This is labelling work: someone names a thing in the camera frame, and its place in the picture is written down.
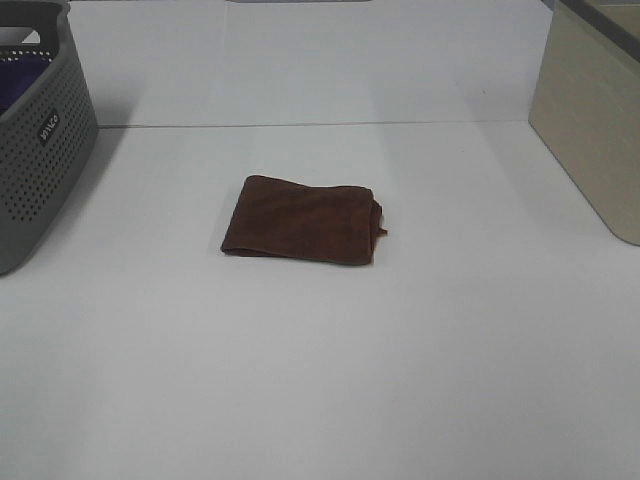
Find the beige box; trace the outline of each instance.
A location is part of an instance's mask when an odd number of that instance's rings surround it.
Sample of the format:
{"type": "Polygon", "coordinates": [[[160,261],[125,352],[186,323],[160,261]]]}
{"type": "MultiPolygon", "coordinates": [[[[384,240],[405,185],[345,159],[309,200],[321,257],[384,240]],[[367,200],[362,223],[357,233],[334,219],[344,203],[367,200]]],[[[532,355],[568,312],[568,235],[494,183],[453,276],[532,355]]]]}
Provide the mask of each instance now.
{"type": "Polygon", "coordinates": [[[556,2],[530,123],[609,229],[640,245],[640,6],[556,2]]]}

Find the brown towel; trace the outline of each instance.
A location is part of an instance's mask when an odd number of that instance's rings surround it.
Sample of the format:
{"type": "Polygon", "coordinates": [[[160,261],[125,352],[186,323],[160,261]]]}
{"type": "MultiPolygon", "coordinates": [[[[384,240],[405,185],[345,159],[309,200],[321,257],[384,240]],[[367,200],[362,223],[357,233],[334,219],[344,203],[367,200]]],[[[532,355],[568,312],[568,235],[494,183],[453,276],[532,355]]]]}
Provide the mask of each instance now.
{"type": "Polygon", "coordinates": [[[382,208],[363,187],[307,187],[254,175],[244,183],[222,251],[344,265],[371,263],[382,208]]]}

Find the folded towel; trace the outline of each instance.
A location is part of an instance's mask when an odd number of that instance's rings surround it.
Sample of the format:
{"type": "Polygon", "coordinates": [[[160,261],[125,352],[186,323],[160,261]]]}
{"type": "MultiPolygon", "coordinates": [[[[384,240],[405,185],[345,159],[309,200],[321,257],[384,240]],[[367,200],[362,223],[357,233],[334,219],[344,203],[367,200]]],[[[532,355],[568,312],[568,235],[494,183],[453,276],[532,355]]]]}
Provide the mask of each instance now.
{"type": "Polygon", "coordinates": [[[367,265],[382,208],[363,187],[307,187],[263,176],[246,179],[222,243],[229,255],[367,265]]]}
{"type": "Polygon", "coordinates": [[[0,61],[0,115],[27,91],[48,66],[48,60],[33,55],[0,61]]]}

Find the perforated basket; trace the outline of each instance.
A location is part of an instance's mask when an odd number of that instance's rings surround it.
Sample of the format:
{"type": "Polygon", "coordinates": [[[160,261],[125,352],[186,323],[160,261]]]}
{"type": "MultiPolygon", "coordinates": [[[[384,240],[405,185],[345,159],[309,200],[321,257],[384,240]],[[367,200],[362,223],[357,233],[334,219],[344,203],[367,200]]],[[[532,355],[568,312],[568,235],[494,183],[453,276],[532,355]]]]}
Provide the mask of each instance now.
{"type": "Polygon", "coordinates": [[[78,179],[98,127],[63,1],[1,1],[0,27],[29,27],[38,45],[0,45],[0,61],[36,55],[44,73],[0,116],[0,274],[38,244],[78,179]]]}

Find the basket handle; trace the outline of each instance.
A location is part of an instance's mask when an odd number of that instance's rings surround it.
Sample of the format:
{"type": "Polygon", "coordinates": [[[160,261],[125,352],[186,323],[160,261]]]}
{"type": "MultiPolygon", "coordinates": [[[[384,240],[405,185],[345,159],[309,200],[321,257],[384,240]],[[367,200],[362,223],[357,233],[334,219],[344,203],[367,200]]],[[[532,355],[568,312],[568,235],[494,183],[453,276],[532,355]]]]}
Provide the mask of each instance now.
{"type": "Polygon", "coordinates": [[[58,16],[65,6],[58,2],[0,1],[0,27],[25,27],[40,36],[40,46],[58,53],[58,16]]]}

